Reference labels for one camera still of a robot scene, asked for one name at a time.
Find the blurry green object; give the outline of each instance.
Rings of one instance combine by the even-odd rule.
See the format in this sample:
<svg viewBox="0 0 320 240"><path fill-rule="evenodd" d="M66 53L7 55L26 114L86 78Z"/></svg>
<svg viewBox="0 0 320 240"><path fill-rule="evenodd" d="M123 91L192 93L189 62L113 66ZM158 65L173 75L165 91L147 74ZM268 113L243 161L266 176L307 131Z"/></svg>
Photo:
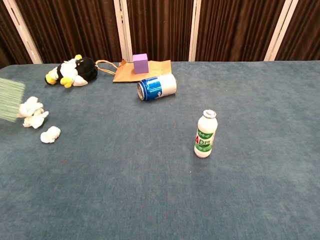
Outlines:
<svg viewBox="0 0 320 240"><path fill-rule="evenodd" d="M24 83L0 78L0 119L16 121L24 92Z"/></svg>

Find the brown paper bag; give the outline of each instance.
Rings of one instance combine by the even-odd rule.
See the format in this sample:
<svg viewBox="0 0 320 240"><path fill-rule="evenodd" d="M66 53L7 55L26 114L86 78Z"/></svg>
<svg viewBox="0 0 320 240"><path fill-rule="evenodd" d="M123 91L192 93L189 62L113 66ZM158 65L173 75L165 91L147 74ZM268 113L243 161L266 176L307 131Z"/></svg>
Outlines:
<svg viewBox="0 0 320 240"><path fill-rule="evenodd" d="M134 64L122 60L115 72L114 83L135 83L143 79L171 73L171 61L148 61L149 72L135 74Z"/></svg>

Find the penguin plush toy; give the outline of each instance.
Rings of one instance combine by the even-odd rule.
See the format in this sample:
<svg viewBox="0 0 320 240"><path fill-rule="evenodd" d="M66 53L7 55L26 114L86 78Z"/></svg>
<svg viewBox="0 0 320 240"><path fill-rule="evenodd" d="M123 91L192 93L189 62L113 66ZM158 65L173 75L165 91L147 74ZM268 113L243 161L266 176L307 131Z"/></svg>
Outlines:
<svg viewBox="0 0 320 240"><path fill-rule="evenodd" d="M78 54L49 71L45 75L45 82L55 85L57 81L60 81L65 88L81 87L96 79L97 74L98 68L95 62L89 57L82 57Z"/></svg>

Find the brown curtain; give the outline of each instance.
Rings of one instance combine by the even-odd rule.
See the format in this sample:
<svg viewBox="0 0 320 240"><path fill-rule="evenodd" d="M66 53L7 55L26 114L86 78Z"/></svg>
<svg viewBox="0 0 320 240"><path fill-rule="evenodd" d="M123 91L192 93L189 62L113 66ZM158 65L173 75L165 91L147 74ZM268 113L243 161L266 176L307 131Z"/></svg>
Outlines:
<svg viewBox="0 0 320 240"><path fill-rule="evenodd" d="M300 0L276 60L320 60L320 1Z"/></svg>
<svg viewBox="0 0 320 240"><path fill-rule="evenodd" d="M121 61L113 0L16 0L44 63Z"/></svg>
<svg viewBox="0 0 320 240"><path fill-rule="evenodd" d="M196 61L263 61L285 0L203 0Z"/></svg>
<svg viewBox="0 0 320 240"><path fill-rule="evenodd" d="M193 0L127 0L133 54L188 61Z"/></svg>
<svg viewBox="0 0 320 240"><path fill-rule="evenodd" d="M32 60L4 2L0 1L0 69L13 64L32 64Z"/></svg>

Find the green label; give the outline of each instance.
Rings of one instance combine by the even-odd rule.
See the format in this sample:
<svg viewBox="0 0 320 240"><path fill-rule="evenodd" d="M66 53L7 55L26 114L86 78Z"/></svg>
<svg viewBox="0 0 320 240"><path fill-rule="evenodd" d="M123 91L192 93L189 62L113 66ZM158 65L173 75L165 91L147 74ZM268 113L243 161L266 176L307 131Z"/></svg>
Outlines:
<svg viewBox="0 0 320 240"><path fill-rule="evenodd" d="M194 146L201 152L208 152L212 149L214 134L205 133L198 129Z"/></svg>

